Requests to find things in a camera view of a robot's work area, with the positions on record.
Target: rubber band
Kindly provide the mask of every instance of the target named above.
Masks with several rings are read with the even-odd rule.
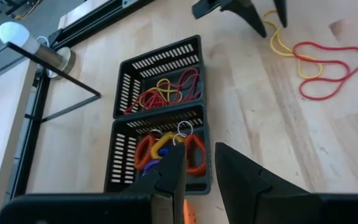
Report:
[[[150,155],[152,159],[161,159],[162,157],[158,155],[158,150],[161,149],[169,140],[173,139],[175,134],[173,132],[165,133],[160,140],[158,140],[151,148]],[[184,142],[185,139],[181,136],[177,137],[178,142]]]
[[[163,88],[160,88],[160,85],[161,85],[163,82],[168,83],[168,87],[167,87],[166,90],[164,90]],[[159,81],[157,82],[157,87],[149,88],[147,91],[150,91],[150,90],[157,90],[157,91],[160,93],[161,97],[163,98],[163,100],[164,100],[165,102],[170,102],[170,101],[171,101],[170,94],[171,94],[171,93],[176,93],[176,92],[178,91],[178,90],[171,90],[171,82],[170,82],[169,79],[167,79],[167,78],[163,78],[163,79],[159,80]],[[183,98],[183,93],[179,91],[179,95],[180,95],[180,97],[179,97],[179,101],[180,101],[180,100],[182,100],[182,98]],[[143,100],[144,97],[145,97],[145,96],[142,96],[142,97],[139,98],[139,105],[140,105],[141,107],[144,107],[144,105],[143,105],[143,103],[142,103],[142,100]]]
[[[191,74],[187,78],[187,80],[185,82],[183,82],[183,79],[185,78],[185,76],[190,72],[193,72],[193,74]],[[160,81],[158,81],[157,87],[153,87],[153,88],[143,92],[142,94],[140,94],[135,99],[134,103],[132,105],[130,105],[130,107],[128,107],[124,111],[124,114],[131,113],[134,106],[136,106],[138,104],[139,104],[139,106],[143,107],[143,109],[149,110],[149,109],[160,108],[160,107],[167,106],[167,105],[172,105],[175,103],[182,103],[182,102],[197,99],[201,95],[201,92],[195,93],[199,77],[200,77],[200,74],[198,73],[197,69],[191,68],[191,69],[188,69],[182,73],[177,85],[171,84],[169,82],[169,80],[168,81],[166,81],[164,79],[160,80]],[[184,88],[184,86],[186,86],[190,80],[193,80],[193,83],[191,84],[190,88],[188,89],[188,94],[185,97],[183,97],[183,94],[181,93],[181,89]],[[161,88],[164,85],[168,85],[167,90],[164,90]],[[167,95],[169,97],[164,97],[162,92],[167,92]],[[171,94],[173,92],[176,92],[175,99],[173,101],[171,101],[169,94]]]
[[[310,59],[308,57],[305,57],[304,55],[298,54],[296,52],[298,50],[298,48],[301,46],[305,46],[305,45],[311,45],[311,46],[317,47],[319,49],[330,50],[330,51],[340,51],[340,50],[356,50],[356,51],[358,51],[358,47],[325,47],[325,46],[322,46],[322,45],[319,45],[317,43],[310,42],[310,41],[300,42],[300,43],[296,44],[292,49],[292,52],[296,58],[298,58],[300,60],[304,60],[306,62],[340,64],[346,70],[346,74],[342,78],[313,78],[313,79],[303,81],[301,83],[301,85],[299,86],[299,92],[303,97],[305,97],[309,100],[327,100],[327,99],[333,97],[336,93],[338,93],[339,90],[342,88],[343,84],[345,84],[345,82],[348,81],[348,79],[350,79],[351,76],[353,76],[356,72],[358,72],[358,66],[353,71],[351,71],[350,66],[346,62],[343,62],[341,60],[316,60],[316,59]],[[304,85],[309,82],[339,82],[339,85],[331,94],[326,95],[326,96],[321,96],[321,97],[315,97],[315,96],[309,96],[303,92]]]
[[[281,29],[278,28],[278,26],[276,25],[276,23],[274,23],[274,22],[272,22],[272,21],[266,19],[266,16],[268,16],[268,15],[271,14],[271,13],[277,13],[277,10],[276,10],[276,9],[271,9],[271,10],[267,11],[267,12],[264,14],[263,18],[262,18],[262,20],[263,20],[265,23],[267,23],[267,24],[269,24],[269,25],[271,25],[271,26],[273,26],[273,27],[275,28],[275,32],[274,32],[273,36],[270,38],[270,48],[271,48],[276,54],[278,54],[278,55],[281,55],[281,56],[284,56],[284,57],[295,57],[294,54],[292,53],[292,49],[290,49],[289,47],[287,47],[287,46],[286,46],[285,44],[283,44],[283,42],[281,41],[281,39],[280,39],[280,31],[281,31]],[[274,47],[273,41],[274,41],[274,38],[275,38],[275,37],[277,38],[278,44],[279,44],[281,47],[283,47],[283,48],[284,48],[287,52],[289,52],[289,53],[281,52],[281,51],[277,50],[277,49]],[[307,55],[299,55],[299,56],[302,56],[303,58],[308,58],[308,59],[310,59],[310,60],[316,60],[315,58],[310,57],[310,56],[307,56]],[[304,78],[304,79],[316,78],[316,77],[319,77],[319,76],[323,73],[323,65],[322,65],[321,63],[318,64],[318,73],[317,73],[317,75],[307,76],[307,75],[304,75],[304,74],[302,73],[301,60],[298,59],[298,69],[297,69],[297,70],[298,70],[299,76],[302,77],[302,78]]]
[[[191,129],[190,134],[193,134],[193,131],[194,131],[193,125],[192,125],[190,122],[188,122],[188,121],[180,121],[180,122],[178,123],[178,126],[177,126],[178,134],[180,134],[182,137],[186,137],[186,134],[180,132],[180,125],[181,125],[182,123],[188,124],[188,125],[190,126],[190,129]]]

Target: basket slot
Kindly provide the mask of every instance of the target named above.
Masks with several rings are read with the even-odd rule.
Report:
[[[170,70],[187,67],[198,63],[200,60],[192,44],[181,44],[163,52],[154,53],[146,58],[140,58],[131,65],[143,77],[160,75]]]
[[[114,139],[114,152],[111,154],[111,175],[112,183],[133,183],[134,172],[134,153],[136,139],[126,137],[123,134],[116,134]]]
[[[128,74],[124,74],[122,79],[121,92],[119,94],[119,110],[124,112],[129,107],[129,98],[132,96],[132,102],[135,102],[136,98],[140,94],[140,81],[132,78]],[[136,105],[131,110],[136,112],[139,110],[139,107]]]
[[[194,128],[202,126],[203,120],[200,119],[200,115],[194,111],[179,111],[172,113],[169,116],[163,118],[144,118],[138,121],[127,122],[126,125],[130,128],[135,128],[138,134],[147,134],[152,129],[158,129],[161,131],[176,130],[180,121],[188,121]],[[182,123],[181,127],[190,127],[187,123]]]

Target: black metal frame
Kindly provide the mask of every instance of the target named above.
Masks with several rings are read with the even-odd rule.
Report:
[[[14,15],[12,13],[29,2],[29,0],[21,0],[20,2],[14,2],[11,0],[4,0],[4,1],[6,2],[6,4],[8,6],[11,6],[11,8],[5,12],[5,15],[10,16],[10,17],[14,17]]]
[[[72,47],[76,44],[79,44],[88,37],[91,37],[95,33],[107,28],[113,23],[146,6],[154,0],[137,0],[136,2],[127,7],[122,6],[122,1],[110,0],[99,6],[97,9],[91,11],[87,15],[83,16],[81,19],[77,20],[68,27],[57,30],[49,36],[49,42],[52,45],[51,48],[57,51],[62,47]],[[23,146],[21,158],[19,160],[19,168],[14,181],[14,188],[10,196],[12,199],[14,197],[25,194],[41,124],[43,122],[61,116],[65,113],[68,113],[72,110],[75,110],[81,106],[84,106],[88,103],[91,103],[94,100],[97,100],[98,98],[100,98],[100,93],[79,82],[78,80],[75,80],[71,76],[57,70],[55,67],[42,61],[38,57],[35,57],[34,55],[20,49],[18,46],[15,46],[12,43],[8,43],[7,46],[94,94],[94,96],[88,98],[87,100],[79,102],[76,105],[73,105],[46,118],[42,118],[50,84],[50,79],[46,76],[46,72],[44,71],[44,75],[42,75],[39,81],[39,86],[37,88],[32,114],[25,115],[26,118],[30,119],[30,124],[27,128],[25,144]],[[14,62],[11,62],[8,65],[4,66],[3,70],[6,69],[8,66],[13,65]]]

